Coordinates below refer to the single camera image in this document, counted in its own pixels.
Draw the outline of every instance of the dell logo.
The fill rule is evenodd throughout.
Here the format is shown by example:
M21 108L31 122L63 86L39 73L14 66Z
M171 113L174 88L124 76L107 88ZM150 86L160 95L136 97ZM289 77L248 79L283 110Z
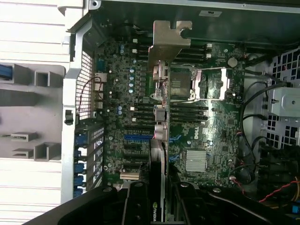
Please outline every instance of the dell logo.
M198 135L199 135L199 127L195 127L195 136L194 139L198 139Z

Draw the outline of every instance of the metal clip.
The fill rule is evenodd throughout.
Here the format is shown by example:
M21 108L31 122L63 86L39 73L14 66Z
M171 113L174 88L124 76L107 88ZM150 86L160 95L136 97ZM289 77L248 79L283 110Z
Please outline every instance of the metal clip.
M154 21L153 46L148 49L148 70L152 71L158 61L171 62L182 48L189 48L191 39L180 35L185 29L192 29L191 21L177 21L176 28L171 29L170 21Z

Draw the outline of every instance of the green circuit board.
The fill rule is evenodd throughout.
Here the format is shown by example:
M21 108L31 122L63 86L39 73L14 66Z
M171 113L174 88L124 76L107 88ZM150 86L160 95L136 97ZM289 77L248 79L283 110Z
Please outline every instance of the green circuit board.
M207 43L198 42L198 46ZM105 42L96 54L97 71L107 73L103 83L103 108L97 109L105 124L104 176L105 184L115 187L124 182L121 172L138 172L141 162L148 161L149 138L154 135L154 105L161 102L151 97L157 89L152 74L147 72L147 61L137 56L137 44ZM172 74L193 77L195 68L202 70L199 93L209 100L188 101L179 92L171 95L171 124L169 162L180 171L182 180L201 185L228 186L229 171L234 168L235 153L232 139L239 129L240 99L243 93L244 72L242 63L227 69L224 100L219 100L222 67L228 67L230 57L243 57L243 52L231 44L213 43L211 57L198 64L173 63ZM146 141L125 138L140 135ZM205 151L204 172L186 171L188 151Z

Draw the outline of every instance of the nvidia logo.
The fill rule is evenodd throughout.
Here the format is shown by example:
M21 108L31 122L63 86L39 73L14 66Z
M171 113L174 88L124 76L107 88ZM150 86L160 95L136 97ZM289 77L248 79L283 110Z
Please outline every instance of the nvidia logo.
M156 211L158 204L156 202L153 203L153 221L156 221Z

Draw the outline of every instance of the chipset heatsink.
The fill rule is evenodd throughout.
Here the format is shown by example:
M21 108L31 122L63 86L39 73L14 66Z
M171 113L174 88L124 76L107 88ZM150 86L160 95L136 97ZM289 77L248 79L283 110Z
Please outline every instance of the chipset heatsink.
M187 150L186 171L205 172L207 170L206 151Z

